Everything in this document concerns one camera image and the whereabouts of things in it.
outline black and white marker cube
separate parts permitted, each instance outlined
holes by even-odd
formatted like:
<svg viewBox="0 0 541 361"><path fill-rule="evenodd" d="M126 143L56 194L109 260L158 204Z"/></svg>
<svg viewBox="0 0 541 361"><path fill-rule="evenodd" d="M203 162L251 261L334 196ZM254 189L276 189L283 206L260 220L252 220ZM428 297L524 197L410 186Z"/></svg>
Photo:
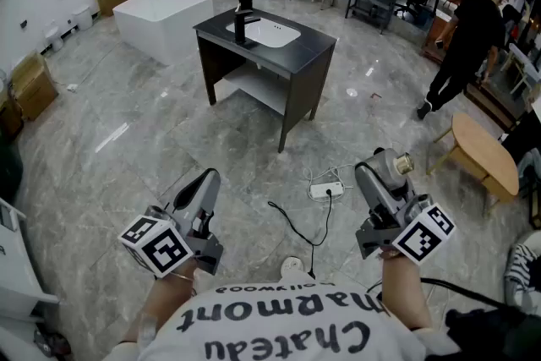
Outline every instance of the black and white marker cube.
<svg viewBox="0 0 541 361"><path fill-rule="evenodd" d="M194 255L171 222L138 216L118 236L138 264L162 278Z"/></svg>
<svg viewBox="0 0 541 361"><path fill-rule="evenodd" d="M421 265L449 240L455 229L455 223L436 203L423 209L392 244Z"/></svg>

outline black cable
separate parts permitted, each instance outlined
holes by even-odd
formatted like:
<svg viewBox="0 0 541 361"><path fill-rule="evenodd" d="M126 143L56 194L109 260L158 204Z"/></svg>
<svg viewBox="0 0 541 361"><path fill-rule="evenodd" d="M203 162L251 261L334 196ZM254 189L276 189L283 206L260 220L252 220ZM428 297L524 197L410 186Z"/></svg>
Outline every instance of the black cable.
<svg viewBox="0 0 541 361"><path fill-rule="evenodd" d="M312 261L310 263L310 271L308 273L309 276L311 276L312 278L315 279L315 274L314 274L314 247L319 247L324 241L325 241L325 238L327 238L327 234L329 233L329 217L331 216L331 209L332 209L332 195L331 195L331 191L329 189L327 189L325 191L328 195L329 195L329 213L327 214L327 221L325 223L325 236L323 237L323 239L321 239L321 242L319 243L313 243L312 241L310 241L309 239L307 239L299 230L297 230L295 228L295 226L293 225L293 223L291 222L291 220L289 219L289 216L287 216L287 213L280 207L278 206L276 203L274 202L267 202L268 205L271 207L271 208L276 208L280 211L280 213L286 217L286 220L287 222L289 223L289 226L291 226L291 229L293 229L293 231L299 236L301 237L306 243L309 243L311 246L312 246Z"/></svg>
<svg viewBox="0 0 541 361"><path fill-rule="evenodd" d="M445 280L439 280L438 278L428 278L422 277L421 282L425 284L433 284L435 286L441 286L446 289L449 289L455 293L458 293L466 298L473 299L474 301L479 301L480 303L490 305L491 307L496 307L497 309L510 309L511 307L507 304L503 304L499 301L495 301L492 298L485 297L481 293L474 292L464 287L457 286L456 284L446 282ZM375 287L378 287L382 282L375 283L366 293L369 293Z"/></svg>

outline white sink basin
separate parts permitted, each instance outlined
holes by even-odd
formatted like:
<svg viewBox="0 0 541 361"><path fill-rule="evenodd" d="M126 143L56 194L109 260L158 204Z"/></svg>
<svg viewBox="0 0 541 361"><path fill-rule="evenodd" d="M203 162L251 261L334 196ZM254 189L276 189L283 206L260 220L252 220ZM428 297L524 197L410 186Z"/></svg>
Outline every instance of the white sink basin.
<svg viewBox="0 0 541 361"><path fill-rule="evenodd" d="M235 24L231 23L227 30L235 33ZM269 19L261 19L255 23L244 25L246 37L264 46L279 48L289 44L301 36L301 32Z"/></svg>

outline round wooden table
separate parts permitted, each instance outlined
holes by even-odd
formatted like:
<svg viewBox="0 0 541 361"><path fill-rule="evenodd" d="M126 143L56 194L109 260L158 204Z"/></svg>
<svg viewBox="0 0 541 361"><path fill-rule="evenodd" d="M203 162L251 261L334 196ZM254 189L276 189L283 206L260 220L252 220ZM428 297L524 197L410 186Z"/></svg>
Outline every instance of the round wooden table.
<svg viewBox="0 0 541 361"><path fill-rule="evenodd" d="M455 144L426 173L430 175L451 157L498 198L488 208L487 213L490 213L499 202L514 200L518 194L518 171L511 154L501 143L464 113L455 113L451 127L434 140L434 143L451 131L455 137Z"/></svg>

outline sneaker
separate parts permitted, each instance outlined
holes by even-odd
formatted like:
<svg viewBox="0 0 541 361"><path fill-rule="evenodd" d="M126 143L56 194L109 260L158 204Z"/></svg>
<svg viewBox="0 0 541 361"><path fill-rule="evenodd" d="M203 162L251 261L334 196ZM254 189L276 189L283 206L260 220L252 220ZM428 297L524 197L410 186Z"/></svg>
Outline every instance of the sneaker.
<svg viewBox="0 0 541 361"><path fill-rule="evenodd" d="M282 262L281 268L280 268L280 275L281 278L284 277L284 274L287 274L290 270L297 270L297 271L304 271L304 265L303 261L300 260L298 257L286 257L286 259Z"/></svg>
<svg viewBox="0 0 541 361"><path fill-rule="evenodd" d="M426 101L421 108L417 109L417 116L419 120L423 120L430 112L432 112L432 104Z"/></svg>

